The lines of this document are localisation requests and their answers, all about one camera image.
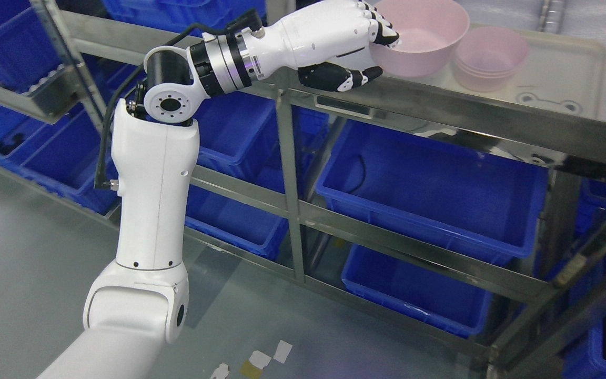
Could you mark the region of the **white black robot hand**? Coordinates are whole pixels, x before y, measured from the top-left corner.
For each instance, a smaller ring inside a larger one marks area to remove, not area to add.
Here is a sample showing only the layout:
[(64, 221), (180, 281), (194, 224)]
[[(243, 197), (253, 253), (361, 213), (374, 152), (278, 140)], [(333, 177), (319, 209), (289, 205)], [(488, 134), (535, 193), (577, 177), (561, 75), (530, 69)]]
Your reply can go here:
[(394, 47), (398, 40), (393, 24), (370, 3), (316, 2), (265, 27), (261, 37), (245, 36), (246, 71), (262, 80), (288, 67), (305, 87), (344, 93), (376, 79), (382, 69), (344, 67), (342, 58), (370, 45)]

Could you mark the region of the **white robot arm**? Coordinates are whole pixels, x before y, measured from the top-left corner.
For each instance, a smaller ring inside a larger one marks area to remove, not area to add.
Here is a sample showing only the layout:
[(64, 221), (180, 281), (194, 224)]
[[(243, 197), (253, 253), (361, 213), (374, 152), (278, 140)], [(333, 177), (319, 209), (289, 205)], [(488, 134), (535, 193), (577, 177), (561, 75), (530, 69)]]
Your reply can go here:
[(126, 79), (147, 77), (128, 101), (115, 93), (104, 117), (118, 179), (98, 166), (95, 185), (121, 198), (116, 257), (92, 283), (84, 331), (41, 378), (144, 378), (183, 330), (189, 282), (183, 262), (185, 209), (199, 156), (193, 117), (202, 101), (250, 86), (242, 31), (264, 34), (250, 9), (224, 29), (188, 26), (145, 55)]

